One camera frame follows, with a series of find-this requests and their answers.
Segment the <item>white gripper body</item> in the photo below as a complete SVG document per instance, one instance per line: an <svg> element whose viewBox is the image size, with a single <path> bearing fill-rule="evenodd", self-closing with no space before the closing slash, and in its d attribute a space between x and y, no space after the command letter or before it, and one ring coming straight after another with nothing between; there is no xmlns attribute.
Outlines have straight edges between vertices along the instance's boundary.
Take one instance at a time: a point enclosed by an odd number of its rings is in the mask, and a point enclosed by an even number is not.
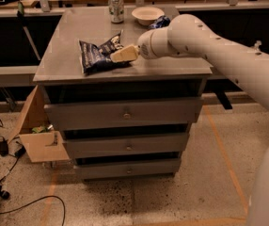
<svg viewBox="0 0 269 226"><path fill-rule="evenodd" d="M152 29L142 34L138 40L139 53L145 59L170 57L176 54L176 49L168 42L167 29Z"/></svg>

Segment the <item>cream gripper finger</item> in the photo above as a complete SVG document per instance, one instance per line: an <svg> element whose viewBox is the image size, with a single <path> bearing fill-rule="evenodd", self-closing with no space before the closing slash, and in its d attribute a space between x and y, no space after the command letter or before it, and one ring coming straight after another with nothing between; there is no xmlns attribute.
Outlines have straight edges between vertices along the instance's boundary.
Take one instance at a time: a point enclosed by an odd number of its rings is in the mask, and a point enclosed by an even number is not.
<svg viewBox="0 0 269 226"><path fill-rule="evenodd" d="M136 45L128 45L110 55L113 62L134 61L139 56L139 49Z"/></svg>

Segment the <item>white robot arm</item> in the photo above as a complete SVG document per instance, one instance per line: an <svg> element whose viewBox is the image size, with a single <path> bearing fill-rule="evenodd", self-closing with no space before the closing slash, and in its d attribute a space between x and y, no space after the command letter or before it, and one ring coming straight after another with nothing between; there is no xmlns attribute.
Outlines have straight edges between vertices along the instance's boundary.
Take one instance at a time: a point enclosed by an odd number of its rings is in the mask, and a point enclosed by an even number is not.
<svg viewBox="0 0 269 226"><path fill-rule="evenodd" d="M182 14L111 55L115 62L185 54L202 57L269 111L269 54L216 35L198 17ZM246 226L269 226L269 148L256 175Z"/></svg>

